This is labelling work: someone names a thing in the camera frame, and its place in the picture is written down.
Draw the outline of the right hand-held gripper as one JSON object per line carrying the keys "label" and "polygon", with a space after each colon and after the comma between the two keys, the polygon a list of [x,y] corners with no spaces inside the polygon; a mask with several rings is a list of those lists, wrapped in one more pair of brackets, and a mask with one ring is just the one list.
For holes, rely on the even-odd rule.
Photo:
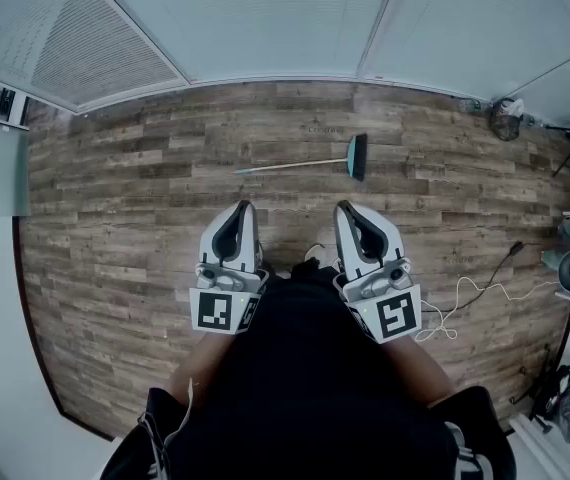
{"label": "right hand-held gripper", "polygon": [[386,343],[420,330],[420,286],[409,275],[411,263],[402,258],[396,226],[378,211],[347,200],[337,204],[334,226],[344,273],[333,284],[361,331]]}

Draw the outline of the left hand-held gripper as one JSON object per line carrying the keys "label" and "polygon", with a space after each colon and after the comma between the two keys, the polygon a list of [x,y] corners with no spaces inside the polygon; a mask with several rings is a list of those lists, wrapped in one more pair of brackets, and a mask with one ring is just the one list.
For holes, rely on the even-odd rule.
{"label": "left hand-held gripper", "polygon": [[196,266],[196,287],[189,290],[194,330],[236,335],[249,329],[269,279],[263,269],[248,273],[258,262],[256,220],[253,204],[241,200],[201,235],[202,263]]}

